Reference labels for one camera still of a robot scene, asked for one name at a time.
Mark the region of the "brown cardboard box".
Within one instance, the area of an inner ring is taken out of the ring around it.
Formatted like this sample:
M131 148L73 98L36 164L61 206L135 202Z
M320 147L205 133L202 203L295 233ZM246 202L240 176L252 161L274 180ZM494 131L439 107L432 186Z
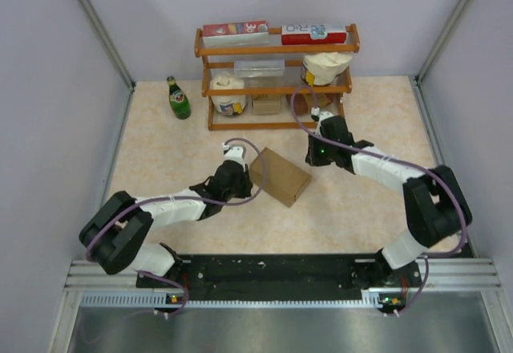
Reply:
M309 186L312 176L270 148L264 148L261 155L265 166L259 156L254 159L249 166L251 182L261 186L265 181L264 191L291 207Z

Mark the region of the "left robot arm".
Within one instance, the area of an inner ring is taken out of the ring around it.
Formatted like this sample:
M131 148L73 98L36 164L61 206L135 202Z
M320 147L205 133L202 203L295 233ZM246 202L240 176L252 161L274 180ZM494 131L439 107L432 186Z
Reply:
M146 243L149 231L210 218L231 199L251 197L251 189L248 165L225 160L213 176L174 195L137 199L119 191L84 226L79 240L106 274L143 271L173 286L181 279L181 260L164 243Z

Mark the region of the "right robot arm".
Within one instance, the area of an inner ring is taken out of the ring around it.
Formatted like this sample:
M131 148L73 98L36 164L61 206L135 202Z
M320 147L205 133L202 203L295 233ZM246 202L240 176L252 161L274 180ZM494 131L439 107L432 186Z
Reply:
M397 160L366 140L355 141L345 118L314 108L317 126L309 136L307 164L335 164L354 175L370 178L402 195L406 230L381 248L372 262L356 263L353 282L361 288L393 285L403 267L441 240L462 232L473 217L451 168L423 168Z

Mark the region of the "red white carton box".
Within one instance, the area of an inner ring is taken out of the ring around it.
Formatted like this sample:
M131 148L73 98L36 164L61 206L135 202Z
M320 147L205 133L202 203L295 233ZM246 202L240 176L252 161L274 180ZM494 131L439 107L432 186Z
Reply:
M345 43L344 26L329 24L289 24L281 28L283 45L315 45Z

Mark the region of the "red foil wrap box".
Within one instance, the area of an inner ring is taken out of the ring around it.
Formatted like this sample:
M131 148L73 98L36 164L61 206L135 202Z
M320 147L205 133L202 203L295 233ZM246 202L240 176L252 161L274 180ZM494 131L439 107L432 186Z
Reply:
M268 44L269 25L265 20L203 25L207 48L258 46Z

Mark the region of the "brown scouring pad pack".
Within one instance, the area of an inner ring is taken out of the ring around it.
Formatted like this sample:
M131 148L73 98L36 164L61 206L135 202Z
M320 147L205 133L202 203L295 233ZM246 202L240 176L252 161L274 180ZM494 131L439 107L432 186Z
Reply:
M291 102L292 95L285 95L290 108L293 108L297 116L309 115L311 109L314 107L314 98L311 94L296 95L294 102ZM326 107L333 102L334 94L317 94L317 106L320 108Z

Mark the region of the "tan sponge block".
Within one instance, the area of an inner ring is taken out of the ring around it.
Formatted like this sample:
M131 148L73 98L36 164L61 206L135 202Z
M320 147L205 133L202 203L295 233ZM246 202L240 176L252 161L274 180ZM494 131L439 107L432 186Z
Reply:
M275 115L281 112L281 95L260 94L252 96L255 115Z

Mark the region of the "white bag upper shelf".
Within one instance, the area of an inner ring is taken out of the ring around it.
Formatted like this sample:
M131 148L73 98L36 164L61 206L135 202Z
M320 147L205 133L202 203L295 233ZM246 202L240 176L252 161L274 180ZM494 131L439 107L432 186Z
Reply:
M347 69L352 58L352 53L340 52L305 55L301 65L301 79L309 86L329 85Z

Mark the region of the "green glass bottle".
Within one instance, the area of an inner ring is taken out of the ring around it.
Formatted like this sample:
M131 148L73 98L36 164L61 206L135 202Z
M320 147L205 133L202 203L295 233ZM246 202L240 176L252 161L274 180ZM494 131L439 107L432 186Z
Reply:
M191 115L191 107L188 97L177 84L173 76L167 77L168 83L168 100L170 107L179 120L186 120Z

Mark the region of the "clear plastic container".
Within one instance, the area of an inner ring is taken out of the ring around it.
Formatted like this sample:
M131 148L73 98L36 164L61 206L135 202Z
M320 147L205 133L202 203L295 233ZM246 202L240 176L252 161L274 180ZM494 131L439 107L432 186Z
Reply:
M285 72L285 61L274 60L240 60L234 63L233 71L239 78L281 77Z

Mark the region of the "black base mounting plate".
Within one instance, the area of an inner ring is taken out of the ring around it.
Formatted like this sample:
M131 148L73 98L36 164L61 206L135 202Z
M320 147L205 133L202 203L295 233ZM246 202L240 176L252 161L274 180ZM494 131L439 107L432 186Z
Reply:
M411 262L376 267L373 254L183 254L172 280L193 301L315 301L360 299L369 288L401 292L421 283Z

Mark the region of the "orange wooden shelf rack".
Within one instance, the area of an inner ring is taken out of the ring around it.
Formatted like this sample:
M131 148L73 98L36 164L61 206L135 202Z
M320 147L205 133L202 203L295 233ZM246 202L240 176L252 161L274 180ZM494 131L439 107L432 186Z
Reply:
M313 105L343 115L344 95L352 91L349 68L322 85L308 85L312 77L303 67L306 55L357 53L360 39L355 24L345 26L343 43L284 45L282 27L269 29L261 45L210 47L203 30L196 32L194 51L203 62L201 93L208 100L208 129L294 129L295 116Z

